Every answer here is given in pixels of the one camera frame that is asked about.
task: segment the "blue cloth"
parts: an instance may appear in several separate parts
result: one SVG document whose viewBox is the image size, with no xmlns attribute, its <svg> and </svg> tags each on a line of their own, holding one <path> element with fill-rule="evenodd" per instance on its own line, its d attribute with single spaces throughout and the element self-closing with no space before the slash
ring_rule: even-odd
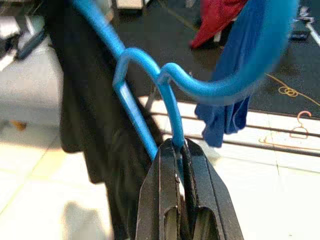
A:
<svg viewBox="0 0 320 240">
<path fill-rule="evenodd" d="M 211 81 L 233 75 L 250 58 L 260 36 L 265 1 L 249 0 L 235 21 Z M 246 126 L 250 97 L 227 106 L 198 104 L 195 114 L 206 123 L 204 140 L 212 147 L 221 147 L 224 134 L 237 133 Z"/>
</svg>

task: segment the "black clothing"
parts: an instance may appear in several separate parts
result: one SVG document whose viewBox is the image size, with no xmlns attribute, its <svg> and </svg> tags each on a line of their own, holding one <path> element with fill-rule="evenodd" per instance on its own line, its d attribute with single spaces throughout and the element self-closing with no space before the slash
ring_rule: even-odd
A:
<svg viewBox="0 0 320 240">
<path fill-rule="evenodd" d="M 57 2 L 48 1 L 44 9 L 50 11 L 47 30 L 64 72 L 62 148 L 83 151 L 90 180 L 105 183 L 115 239 L 127 238 L 126 231 L 134 239 L 140 187 L 151 161 L 113 90 L 115 59 L 80 13 L 66 1 Z M 160 145 L 152 116 L 139 108 Z"/>
</svg>

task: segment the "white furniture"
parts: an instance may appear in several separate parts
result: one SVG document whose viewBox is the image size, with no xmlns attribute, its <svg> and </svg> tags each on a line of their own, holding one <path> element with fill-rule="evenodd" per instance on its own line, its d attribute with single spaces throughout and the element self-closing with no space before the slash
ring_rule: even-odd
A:
<svg viewBox="0 0 320 240">
<path fill-rule="evenodd" d="M 150 0 L 116 0 L 118 9 L 142 9 Z"/>
</svg>

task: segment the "blue hanger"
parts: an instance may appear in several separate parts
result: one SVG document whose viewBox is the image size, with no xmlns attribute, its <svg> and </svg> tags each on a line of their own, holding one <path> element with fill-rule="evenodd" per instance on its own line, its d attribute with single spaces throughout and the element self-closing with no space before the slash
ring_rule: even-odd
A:
<svg viewBox="0 0 320 240">
<path fill-rule="evenodd" d="M 266 0 L 263 27 L 249 63 L 226 79 L 204 82 L 191 77 L 175 63 L 167 63 L 160 69 L 157 63 L 141 49 L 125 48 L 113 27 L 105 20 L 92 0 L 72 0 L 72 3 L 116 58 L 113 87 L 152 160 L 156 157 L 158 148 L 125 82 L 129 62 L 139 64 L 160 91 L 171 123 L 172 142 L 177 149 L 180 149 L 184 145 L 184 133 L 177 101 L 169 82 L 173 81 L 182 91 L 200 103 L 229 105 L 244 99 L 256 87 L 261 76 L 282 55 L 298 5 L 297 0 Z"/>
</svg>

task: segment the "red clothing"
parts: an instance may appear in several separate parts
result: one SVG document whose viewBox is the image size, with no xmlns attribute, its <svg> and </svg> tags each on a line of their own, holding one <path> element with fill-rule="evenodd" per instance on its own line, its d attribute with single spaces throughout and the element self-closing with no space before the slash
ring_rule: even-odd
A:
<svg viewBox="0 0 320 240">
<path fill-rule="evenodd" d="M 248 0 L 202 0 L 202 24 L 192 48 L 197 48 L 222 31 L 245 6 Z"/>
</svg>

